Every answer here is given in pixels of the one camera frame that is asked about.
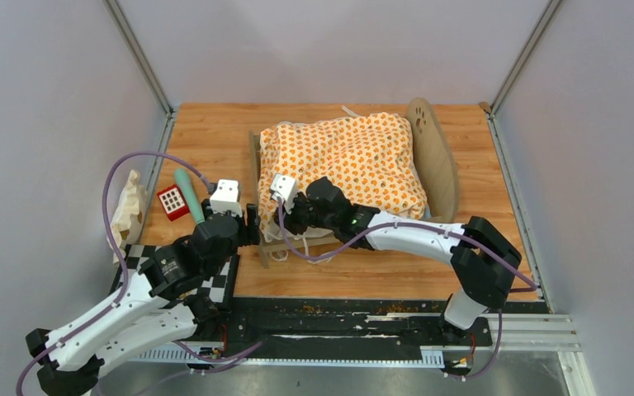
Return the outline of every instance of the green brush handle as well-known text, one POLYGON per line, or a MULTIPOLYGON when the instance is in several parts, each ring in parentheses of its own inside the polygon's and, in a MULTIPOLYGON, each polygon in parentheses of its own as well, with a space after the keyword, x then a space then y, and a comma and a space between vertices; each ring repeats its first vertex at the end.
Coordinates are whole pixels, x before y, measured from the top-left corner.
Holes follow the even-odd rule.
POLYGON ((173 171, 173 180, 176 181, 176 185, 181 189, 183 199, 186 200, 186 205, 188 205, 188 209, 191 211, 191 216, 193 216, 193 220, 196 221, 196 224, 206 221, 206 217, 203 215, 203 209, 198 203, 196 192, 193 190, 191 177, 188 176, 186 170, 179 168, 173 171))

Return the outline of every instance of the wooden tabletop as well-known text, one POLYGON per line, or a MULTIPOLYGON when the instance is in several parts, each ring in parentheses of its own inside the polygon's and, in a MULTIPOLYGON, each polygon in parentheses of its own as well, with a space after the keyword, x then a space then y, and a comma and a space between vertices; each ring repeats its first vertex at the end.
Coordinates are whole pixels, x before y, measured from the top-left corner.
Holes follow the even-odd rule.
MULTIPOLYGON (((406 105, 347 105, 358 114, 387 111, 404 114, 406 105)), ((520 252, 524 252, 504 178, 484 112, 477 106, 434 106, 460 177, 461 202, 457 222, 472 215, 487 218, 520 252)), ((280 121, 315 122, 345 116, 330 104, 196 104, 181 106, 167 153, 187 160, 210 180, 238 180, 242 206, 253 202, 248 132, 260 132, 280 121)), ((164 160, 157 191, 174 184, 176 163, 164 160)), ((206 190, 193 181, 200 200, 206 190)), ((152 199, 140 243, 160 245, 187 235, 193 219, 169 222, 159 201, 152 199)), ((313 247, 311 255, 336 246, 313 247)), ((263 268, 256 247, 242 247, 235 295, 334 297, 363 299, 447 299, 460 288, 453 270, 442 263, 401 252, 347 249, 331 262, 309 264, 294 255, 263 268)), ((530 276, 524 261, 520 271, 530 276)), ((514 283, 523 286, 520 280, 514 283)), ((510 299, 536 300, 535 293, 510 299)))

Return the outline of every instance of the white wall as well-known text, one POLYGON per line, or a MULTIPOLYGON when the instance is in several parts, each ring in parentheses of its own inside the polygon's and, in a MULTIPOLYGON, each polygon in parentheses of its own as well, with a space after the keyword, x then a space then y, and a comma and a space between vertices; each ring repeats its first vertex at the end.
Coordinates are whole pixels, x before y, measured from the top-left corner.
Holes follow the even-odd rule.
MULTIPOLYGON (((30 330, 105 296, 102 183, 162 128, 101 1, 0 2, 0 395, 14 394, 30 330)), ((26 394, 41 394, 36 382, 33 372, 26 394)))
POLYGON ((499 116, 598 394, 634 394, 634 2, 565 2, 499 116))
POLYGON ((492 101, 547 0, 122 0, 169 100, 492 101))

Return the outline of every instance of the red die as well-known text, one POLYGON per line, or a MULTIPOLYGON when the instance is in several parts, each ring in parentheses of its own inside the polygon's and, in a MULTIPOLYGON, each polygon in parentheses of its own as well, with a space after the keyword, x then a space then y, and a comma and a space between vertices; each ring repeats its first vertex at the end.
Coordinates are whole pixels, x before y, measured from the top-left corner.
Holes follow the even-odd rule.
POLYGON ((171 221, 191 212, 188 209, 188 205, 186 205, 186 201, 183 200, 181 190, 175 184, 158 192, 157 197, 159 202, 162 203, 166 217, 171 221))

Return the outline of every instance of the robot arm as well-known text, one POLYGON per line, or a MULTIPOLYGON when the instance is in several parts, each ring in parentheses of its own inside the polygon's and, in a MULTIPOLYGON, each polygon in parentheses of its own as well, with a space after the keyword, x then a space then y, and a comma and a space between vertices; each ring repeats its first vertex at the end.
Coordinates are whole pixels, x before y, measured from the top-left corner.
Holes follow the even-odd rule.
POLYGON ((205 205, 209 211, 206 221, 197 224, 191 235, 158 249, 130 275, 119 303, 114 301, 116 292, 61 328, 36 329, 26 336, 33 357, 58 344, 39 361, 42 368, 38 380, 46 394, 85 394, 99 378, 131 356, 207 328, 215 329, 212 323, 218 313, 209 298, 191 295, 182 302, 178 299, 217 275, 239 246, 258 243, 257 211, 247 205, 247 225, 239 207, 238 187, 236 181, 221 180, 211 204, 205 205), (166 318, 149 315, 169 305, 172 308, 162 315, 166 318), (109 306, 111 310, 105 316, 66 343, 60 342, 109 306))
MULTIPOLYGON (((449 299, 442 315, 446 331, 460 335, 485 310, 501 309, 506 303, 513 274, 472 244, 449 235, 473 239, 518 268, 521 254, 486 219, 472 217, 467 224, 405 219, 377 208, 352 204, 327 177, 310 183, 306 195, 297 190, 295 179, 283 175, 276 175, 270 188, 272 199, 284 203, 287 214, 283 223, 294 235, 316 227, 332 230, 339 241, 346 243, 366 233, 351 247, 407 252, 451 266, 461 282, 461 290, 449 299)), ((280 223, 278 211, 274 221, 280 223)))

